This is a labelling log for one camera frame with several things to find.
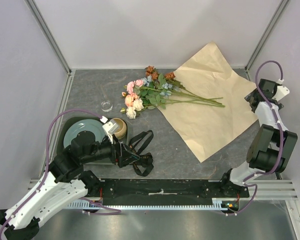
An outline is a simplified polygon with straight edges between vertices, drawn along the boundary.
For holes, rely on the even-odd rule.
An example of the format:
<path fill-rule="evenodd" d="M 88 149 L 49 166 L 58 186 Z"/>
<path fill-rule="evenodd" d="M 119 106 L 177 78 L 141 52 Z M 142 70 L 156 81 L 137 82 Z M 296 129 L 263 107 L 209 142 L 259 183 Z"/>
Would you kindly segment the black printed ribbon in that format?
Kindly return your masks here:
<path fill-rule="evenodd" d="M 128 146 L 138 159 L 131 163 L 134 172 L 141 177 L 147 177 L 154 168 L 153 156 L 150 152 L 143 154 L 143 151 L 154 138 L 152 130 L 143 131 L 132 137 Z"/>

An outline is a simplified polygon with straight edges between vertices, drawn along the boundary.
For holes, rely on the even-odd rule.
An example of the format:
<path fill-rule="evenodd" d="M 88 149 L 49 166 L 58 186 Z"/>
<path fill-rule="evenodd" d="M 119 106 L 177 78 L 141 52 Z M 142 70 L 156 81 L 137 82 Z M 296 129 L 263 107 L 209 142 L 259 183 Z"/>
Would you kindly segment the orange wrapping paper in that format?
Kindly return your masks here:
<path fill-rule="evenodd" d="M 224 107 L 177 103 L 160 109 L 198 161 L 203 162 L 247 130 L 257 116 L 245 97 L 256 85 L 239 76 L 210 42 L 174 71 L 188 91 Z"/>

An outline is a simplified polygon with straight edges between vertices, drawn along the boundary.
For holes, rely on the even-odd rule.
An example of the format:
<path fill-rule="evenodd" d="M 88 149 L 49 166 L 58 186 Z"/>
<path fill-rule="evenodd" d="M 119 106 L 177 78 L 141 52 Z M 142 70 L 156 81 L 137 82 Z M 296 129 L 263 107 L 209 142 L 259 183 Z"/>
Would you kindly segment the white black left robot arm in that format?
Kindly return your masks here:
<path fill-rule="evenodd" d="M 31 240 L 48 219 L 74 200 L 98 195 L 102 182 L 84 164 L 109 158 L 122 168 L 139 156 L 132 146 L 82 131 L 51 163 L 36 185 L 13 207 L 0 209 L 0 239 Z"/>

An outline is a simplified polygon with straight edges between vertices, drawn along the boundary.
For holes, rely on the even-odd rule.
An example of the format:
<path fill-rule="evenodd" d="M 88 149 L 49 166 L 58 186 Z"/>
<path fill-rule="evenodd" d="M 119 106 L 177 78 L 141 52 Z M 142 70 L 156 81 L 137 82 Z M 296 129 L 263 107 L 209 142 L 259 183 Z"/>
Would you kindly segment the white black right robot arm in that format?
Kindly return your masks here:
<path fill-rule="evenodd" d="M 244 196 L 251 181 L 274 173 L 282 173 L 298 140 L 296 133 L 283 124 L 279 101 L 289 94 L 283 80 L 261 79 L 245 100 L 256 114 L 260 128 L 252 141 L 246 161 L 224 173 L 219 191 L 225 197 Z"/>

